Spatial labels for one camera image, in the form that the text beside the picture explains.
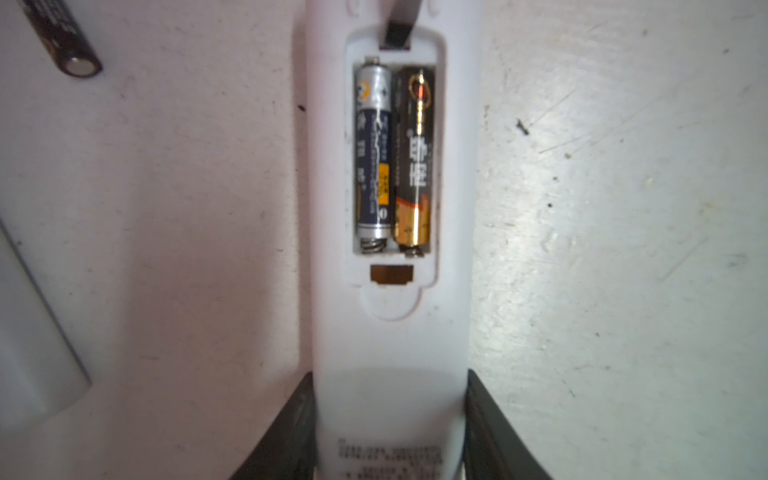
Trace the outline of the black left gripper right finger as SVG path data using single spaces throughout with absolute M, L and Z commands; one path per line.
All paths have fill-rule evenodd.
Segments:
M 468 371 L 463 468 L 469 480 L 551 480 L 477 373 Z

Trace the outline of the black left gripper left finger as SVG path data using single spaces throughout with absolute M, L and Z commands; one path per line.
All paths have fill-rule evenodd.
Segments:
M 306 373 L 231 480 L 315 478 L 317 404 L 313 373 Z

